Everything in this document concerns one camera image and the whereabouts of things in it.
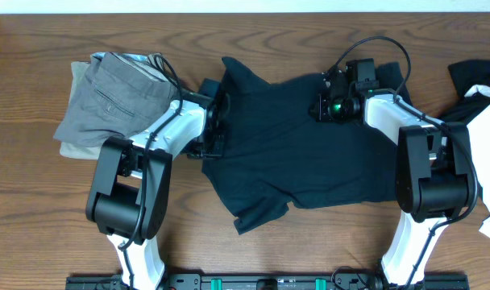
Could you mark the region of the black t-shirt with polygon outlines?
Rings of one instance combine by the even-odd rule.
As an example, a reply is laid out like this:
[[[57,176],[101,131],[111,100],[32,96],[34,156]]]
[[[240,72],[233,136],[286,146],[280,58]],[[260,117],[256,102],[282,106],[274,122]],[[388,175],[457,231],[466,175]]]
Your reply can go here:
[[[396,145],[380,131],[317,122],[309,108],[325,91],[320,73],[271,84],[226,56],[222,87],[230,109],[220,159],[208,177],[239,234],[281,218],[294,205],[314,209],[392,201]]]

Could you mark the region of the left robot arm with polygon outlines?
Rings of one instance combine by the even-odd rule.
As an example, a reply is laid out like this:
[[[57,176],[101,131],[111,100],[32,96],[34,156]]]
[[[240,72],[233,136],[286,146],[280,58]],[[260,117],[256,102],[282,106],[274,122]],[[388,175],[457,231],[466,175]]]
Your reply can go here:
[[[172,162],[223,155],[220,123],[226,95],[218,81],[205,79],[194,93],[181,92],[167,112],[127,139],[108,138],[101,147],[87,219],[118,253],[120,275],[70,277],[68,289],[159,289],[165,273],[157,233],[168,206]]]

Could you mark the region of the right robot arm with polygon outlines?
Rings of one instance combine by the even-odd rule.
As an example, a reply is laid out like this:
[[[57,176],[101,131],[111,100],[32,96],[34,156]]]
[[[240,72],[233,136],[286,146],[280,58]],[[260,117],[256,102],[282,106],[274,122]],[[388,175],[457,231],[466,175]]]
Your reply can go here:
[[[372,59],[333,65],[309,113],[319,122],[362,122],[397,147],[395,191],[401,217],[374,274],[333,274],[337,289],[467,289],[460,274],[425,273],[440,235],[464,219],[478,196],[467,127],[412,107],[398,89],[383,88]]]

